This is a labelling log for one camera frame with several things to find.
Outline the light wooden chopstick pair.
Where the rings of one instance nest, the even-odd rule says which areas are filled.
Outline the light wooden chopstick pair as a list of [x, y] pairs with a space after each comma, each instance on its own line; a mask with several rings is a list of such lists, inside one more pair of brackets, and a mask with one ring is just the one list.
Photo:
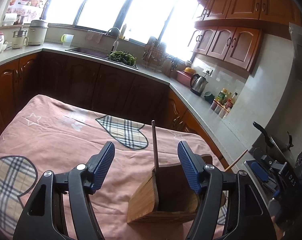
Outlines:
[[229, 172], [231, 168], [233, 168], [247, 152], [248, 149], [246, 149], [231, 165], [229, 165], [224, 172]]

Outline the long dark chopstick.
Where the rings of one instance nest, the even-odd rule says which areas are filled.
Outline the long dark chopstick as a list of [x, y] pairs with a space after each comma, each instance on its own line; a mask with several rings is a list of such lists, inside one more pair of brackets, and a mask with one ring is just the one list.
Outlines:
[[154, 171], [155, 173], [157, 173], [159, 169], [159, 158], [158, 158], [158, 142], [156, 137], [155, 120], [152, 120], [152, 136], [153, 136]]

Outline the kitchen faucet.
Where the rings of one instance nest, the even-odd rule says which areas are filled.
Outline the kitchen faucet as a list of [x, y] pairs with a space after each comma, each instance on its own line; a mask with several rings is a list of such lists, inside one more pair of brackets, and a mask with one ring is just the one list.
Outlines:
[[118, 44], [119, 44], [119, 37], [120, 37], [120, 29], [117, 27], [110, 28], [105, 36], [113, 37], [114, 42], [112, 44], [111, 53], [117, 50]]

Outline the black wok with lid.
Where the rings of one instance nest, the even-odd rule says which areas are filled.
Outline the black wok with lid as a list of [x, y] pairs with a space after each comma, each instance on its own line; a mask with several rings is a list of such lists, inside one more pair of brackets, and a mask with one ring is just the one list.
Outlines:
[[281, 164], [283, 164], [284, 162], [289, 163], [291, 160], [290, 149], [294, 146], [291, 134], [287, 132], [288, 143], [285, 144], [277, 137], [268, 135], [267, 131], [257, 122], [254, 121], [253, 126], [258, 129], [265, 138], [266, 155], [270, 156], [273, 160], [276, 160]]

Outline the pink patterned tablecloth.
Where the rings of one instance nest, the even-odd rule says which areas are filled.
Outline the pink patterned tablecloth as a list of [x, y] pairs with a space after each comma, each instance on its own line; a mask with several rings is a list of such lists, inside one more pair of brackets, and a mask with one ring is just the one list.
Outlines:
[[184, 239], [191, 224], [129, 224], [131, 196], [154, 167], [152, 127], [33, 97], [0, 135], [0, 239], [11, 239], [41, 175], [68, 172], [99, 153], [115, 156], [99, 191], [90, 197], [106, 239]]

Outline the wooden utensil holder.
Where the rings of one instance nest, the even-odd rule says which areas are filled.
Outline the wooden utensil holder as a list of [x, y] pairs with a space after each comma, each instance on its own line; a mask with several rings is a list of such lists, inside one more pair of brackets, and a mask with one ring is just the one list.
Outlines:
[[190, 188], [181, 164], [153, 169], [129, 200], [127, 223], [185, 223], [195, 219], [199, 196]]

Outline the condiment bottles group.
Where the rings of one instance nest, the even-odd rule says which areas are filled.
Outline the condiment bottles group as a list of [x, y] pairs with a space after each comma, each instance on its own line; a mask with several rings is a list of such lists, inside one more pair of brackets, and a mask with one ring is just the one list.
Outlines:
[[238, 98], [238, 93], [231, 93], [223, 88], [211, 103], [210, 109], [214, 111], [220, 118], [227, 116]]

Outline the lower wooden cabinets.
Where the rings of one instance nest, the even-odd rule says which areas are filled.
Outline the lower wooden cabinets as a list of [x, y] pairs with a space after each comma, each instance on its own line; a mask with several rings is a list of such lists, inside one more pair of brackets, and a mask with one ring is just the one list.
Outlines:
[[109, 65], [40, 52], [0, 64], [0, 134], [37, 94], [73, 106], [201, 136], [221, 151], [172, 88]]

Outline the wooden cabinets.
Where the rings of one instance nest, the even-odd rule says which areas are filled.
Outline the wooden cabinets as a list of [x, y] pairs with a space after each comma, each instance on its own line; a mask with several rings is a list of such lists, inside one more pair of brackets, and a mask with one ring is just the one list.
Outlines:
[[252, 73], [263, 36], [289, 39], [291, 23], [302, 27], [294, 0], [197, 0], [204, 8], [195, 28], [194, 52]]
[[73, 106], [201, 136], [221, 151], [172, 88], [109, 65], [40, 52], [0, 64], [0, 134], [37, 94]]

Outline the stainless electric kettle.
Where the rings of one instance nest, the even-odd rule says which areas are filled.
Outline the stainless electric kettle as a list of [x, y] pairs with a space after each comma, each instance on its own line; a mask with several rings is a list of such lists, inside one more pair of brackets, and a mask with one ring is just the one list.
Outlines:
[[208, 82], [204, 76], [193, 74], [190, 79], [190, 90], [195, 95], [201, 96], [207, 84]]

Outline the green vegetables in sink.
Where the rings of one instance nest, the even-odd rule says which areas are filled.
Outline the green vegetables in sink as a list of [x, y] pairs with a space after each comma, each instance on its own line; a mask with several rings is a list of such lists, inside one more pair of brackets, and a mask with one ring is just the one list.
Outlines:
[[136, 58], [127, 51], [114, 51], [109, 54], [107, 58], [111, 61], [119, 62], [131, 67], [136, 65]]

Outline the upper wooden cabinets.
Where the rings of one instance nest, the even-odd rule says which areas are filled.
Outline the upper wooden cabinets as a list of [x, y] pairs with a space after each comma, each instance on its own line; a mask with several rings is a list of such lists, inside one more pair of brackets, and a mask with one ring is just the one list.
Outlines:
[[197, 0], [204, 8], [195, 28], [194, 52], [252, 73], [263, 36], [289, 39], [291, 23], [302, 27], [294, 0]]

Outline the small white blender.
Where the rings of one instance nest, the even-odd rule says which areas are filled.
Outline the small white blender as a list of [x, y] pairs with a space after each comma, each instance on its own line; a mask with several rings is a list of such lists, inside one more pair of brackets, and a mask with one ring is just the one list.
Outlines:
[[18, 30], [13, 32], [12, 36], [12, 49], [19, 49], [23, 46], [27, 46], [29, 38], [27, 37], [27, 30], [20, 27]]

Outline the white electric pot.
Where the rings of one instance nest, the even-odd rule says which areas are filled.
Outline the white electric pot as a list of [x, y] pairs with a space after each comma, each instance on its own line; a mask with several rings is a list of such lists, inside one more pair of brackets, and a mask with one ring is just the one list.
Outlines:
[[32, 20], [27, 32], [28, 45], [39, 46], [44, 43], [46, 32], [48, 30], [48, 22], [45, 20]]

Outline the dish drying rack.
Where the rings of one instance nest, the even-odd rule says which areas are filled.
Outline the dish drying rack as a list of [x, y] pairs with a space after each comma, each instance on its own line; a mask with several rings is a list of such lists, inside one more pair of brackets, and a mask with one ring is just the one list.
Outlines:
[[160, 67], [166, 58], [166, 44], [150, 37], [145, 45], [142, 63], [147, 67]]

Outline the wall power outlet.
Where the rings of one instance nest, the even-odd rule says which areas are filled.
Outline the wall power outlet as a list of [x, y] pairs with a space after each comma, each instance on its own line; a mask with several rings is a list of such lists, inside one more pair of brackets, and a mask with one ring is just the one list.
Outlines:
[[203, 73], [205, 74], [205, 76], [211, 76], [213, 72], [213, 69], [211, 68], [204, 68], [203, 69]]

